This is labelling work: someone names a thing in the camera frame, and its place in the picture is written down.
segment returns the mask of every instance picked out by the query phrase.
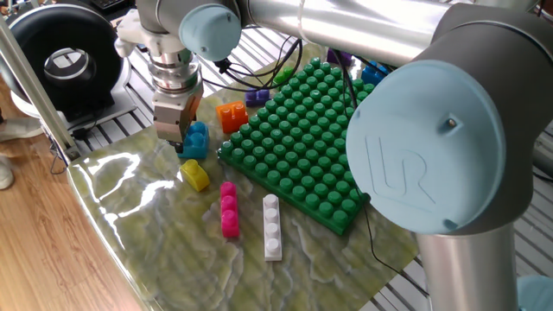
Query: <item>green baseplate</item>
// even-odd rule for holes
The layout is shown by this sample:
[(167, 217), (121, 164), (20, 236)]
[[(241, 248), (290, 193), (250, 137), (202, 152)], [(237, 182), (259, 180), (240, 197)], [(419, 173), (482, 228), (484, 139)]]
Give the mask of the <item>green baseplate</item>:
[[(360, 103), (374, 86), (356, 79), (353, 88)], [(313, 58), (222, 143), (218, 154), (341, 235), (367, 199), (359, 197), (347, 164), (346, 131), (353, 112), (342, 71)]]

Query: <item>green marble mat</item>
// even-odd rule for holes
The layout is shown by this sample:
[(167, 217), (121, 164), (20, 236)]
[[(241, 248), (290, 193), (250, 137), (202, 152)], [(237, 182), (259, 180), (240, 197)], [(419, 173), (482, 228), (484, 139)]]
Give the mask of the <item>green marble mat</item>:
[[(303, 63), (319, 53), (307, 45)], [(228, 135), (214, 106), (243, 97), (221, 91), (200, 104), (198, 119), (210, 130), (209, 155), (199, 161), (211, 180), (206, 190), (196, 193), (182, 181), (183, 160), (150, 127), (71, 163), (69, 179), (84, 212), (145, 309), (359, 310), (395, 275), (372, 257), (364, 213), (338, 236), (281, 201), (283, 260), (264, 261), (268, 193), (215, 152)], [(224, 181), (238, 185), (236, 239), (220, 231)], [(375, 251), (402, 269), (416, 244), (374, 209), (369, 214)]]

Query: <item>yellow lego brick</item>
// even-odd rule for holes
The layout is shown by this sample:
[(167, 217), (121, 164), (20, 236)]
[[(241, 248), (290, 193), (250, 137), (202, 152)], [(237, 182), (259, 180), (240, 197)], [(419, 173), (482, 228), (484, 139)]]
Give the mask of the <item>yellow lego brick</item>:
[(209, 186), (209, 177), (206, 171), (201, 168), (196, 160), (188, 160), (181, 166), (181, 173), (184, 179), (188, 181), (190, 186), (200, 192), (205, 187)]

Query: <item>silver metal tube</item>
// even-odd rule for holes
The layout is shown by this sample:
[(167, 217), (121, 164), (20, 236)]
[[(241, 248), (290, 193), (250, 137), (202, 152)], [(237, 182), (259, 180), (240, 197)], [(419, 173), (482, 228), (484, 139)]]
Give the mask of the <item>silver metal tube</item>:
[(52, 138), (60, 145), (63, 151), (73, 149), (71, 155), (67, 156), (70, 160), (76, 159), (79, 157), (79, 152), (74, 148), (76, 147), (75, 141), (67, 132), (44, 87), (42, 87), (21, 47), (19, 47), (16, 38), (11, 34), (6, 21), (3, 18), (0, 18), (0, 20), (0, 54), (31, 103), (38, 110), (43, 125), (52, 135)]
[(470, 236), (416, 239), (434, 311), (518, 311), (512, 224)]
[(248, 4), (249, 17), (257, 25), (395, 66), (408, 63), (430, 44), (450, 7), (420, 0), (248, 0)]

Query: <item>purple lego brick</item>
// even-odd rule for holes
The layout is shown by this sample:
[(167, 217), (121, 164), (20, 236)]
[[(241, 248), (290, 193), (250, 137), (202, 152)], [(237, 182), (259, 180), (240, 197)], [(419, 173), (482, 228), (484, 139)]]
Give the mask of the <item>purple lego brick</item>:
[(254, 91), (245, 94), (245, 106), (246, 107), (259, 107), (265, 105), (267, 100), (270, 99), (269, 90)]
[[(352, 55), (349, 54), (349, 53), (346, 53), (346, 52), (340, 52), (342, 54), (342, 58), (344, 59), (344, 65), (346, 67), (349, 67), (352, 65)], [(334, 53), (332, 52), (331, 49), (328, 50), (328, 54), (327, 54), (327, 62), (329, 63), (333, 63), (333, 64), (338, 64), (338, 61), (336, 60), (336, 55), (334, 55)]]

